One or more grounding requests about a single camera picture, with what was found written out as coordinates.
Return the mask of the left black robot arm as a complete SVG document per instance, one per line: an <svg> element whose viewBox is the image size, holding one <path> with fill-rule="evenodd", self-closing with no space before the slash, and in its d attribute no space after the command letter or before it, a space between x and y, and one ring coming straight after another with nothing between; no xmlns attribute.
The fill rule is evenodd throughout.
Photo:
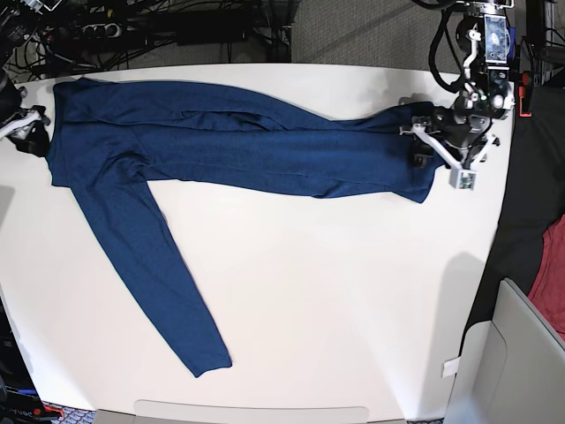
<svg viewBox="0 0 565 424"><path fill-rule="evenodd" d="M434 155L456 171L470 172L486 160L489 148L500 145L491 133L515 105L510 85L511 37L507 9L512 1L417 1L415 5L438 11L441 21L428 52L428 67L435 82L456 96L448 107L433 107L413 117L411 127L401 129L412 137L412 164L423 168ZM446 40L459 76L444 80L436 64L440 42Z"/></svg>

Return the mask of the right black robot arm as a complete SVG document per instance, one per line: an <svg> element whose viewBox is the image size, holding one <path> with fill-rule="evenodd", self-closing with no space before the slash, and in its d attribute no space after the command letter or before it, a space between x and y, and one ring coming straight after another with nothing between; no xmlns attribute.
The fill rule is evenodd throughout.
<svg viewBox="0 0 565 424"><path fill-rule="evenodd" d="M6 65L15 49L24 45L40 29L44 16L53 12L58 1L1 2L1 65ZM22 106L24 88L15 87L6 70L1 71L1 137L19 152L44 157L49 151L46 108Z"/></svg>

